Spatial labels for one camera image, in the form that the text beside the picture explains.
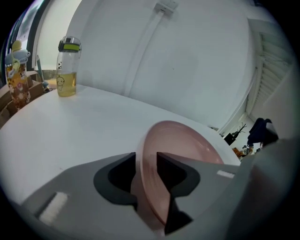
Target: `pink plate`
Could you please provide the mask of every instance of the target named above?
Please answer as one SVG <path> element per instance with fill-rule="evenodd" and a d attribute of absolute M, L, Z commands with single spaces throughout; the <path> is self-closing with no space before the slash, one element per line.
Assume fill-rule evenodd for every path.
<path fill-rule="evenodd" d="M 223 164 L 223 161 L 203 136 L 184 124 L 162 121 L 152 126 L 142 148 L 142 185 L 154 214 L 165 225 L 170 193 L 157 173 L 157 152 L 172 153 L 215 164 Z"/>

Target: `white tabletop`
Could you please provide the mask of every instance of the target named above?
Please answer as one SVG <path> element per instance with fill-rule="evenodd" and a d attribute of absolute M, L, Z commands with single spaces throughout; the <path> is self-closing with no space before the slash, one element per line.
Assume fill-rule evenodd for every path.
<path fill-rule="evenodd" d="M 8 198 L 22 203 L 62 171 L 134 152 L 149 128 L 173 120 L 202 134 L 225 164 L 240 161 L 216 131 L 164 109 L 78 85 L 77 94 L 56 91 L 34 100 L 0 130 L 0 179 Z"/>

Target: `yellow liquid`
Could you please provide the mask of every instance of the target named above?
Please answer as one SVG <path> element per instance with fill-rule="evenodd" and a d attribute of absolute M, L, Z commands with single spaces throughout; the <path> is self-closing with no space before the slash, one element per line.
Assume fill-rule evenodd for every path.
<path fill-rule="evenodd" d="M 57 92 L 61 97 L 69 97 L 76 93 L 76 73 L 56 76 Z"/>

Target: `white label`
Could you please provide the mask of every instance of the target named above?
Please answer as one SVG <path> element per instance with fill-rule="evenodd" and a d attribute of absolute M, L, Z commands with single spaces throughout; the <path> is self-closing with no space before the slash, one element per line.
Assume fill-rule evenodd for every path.
<path fill-rule="evenodd" d="M 234 173 L 231 173 L 231 172 L 225 172 L 225 171 L 223 171 L 223 170 L 219 170 L 219 171 L 217 172 L 217 174 L 220 175 L 220 176 L 223 176 L 223 177 L 227 177 L 227 178 L 233 178 L 233 177 L 235 176 Z"/>

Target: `plastic bottle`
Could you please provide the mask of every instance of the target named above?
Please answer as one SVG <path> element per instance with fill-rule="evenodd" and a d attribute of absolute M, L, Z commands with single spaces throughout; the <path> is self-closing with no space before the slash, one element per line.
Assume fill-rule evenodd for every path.
<path fill-rule="evenodd" d="M 5 57 L 7 85 L 12 100 L 19 111 L 30 102 L 30 92 L 26 76 L 26 63 L 30 52 L 22 50 L 21 41 L 17 40 L 12 45 L 12 51 Z"/>
<path fill-rule="evenodd" d="M 76 74 L 81 54 L 80 40 L 64 36 L 58 46 L 57 57 L 57 92 L 61 97 L 68 97 L 76 93 Z"/>

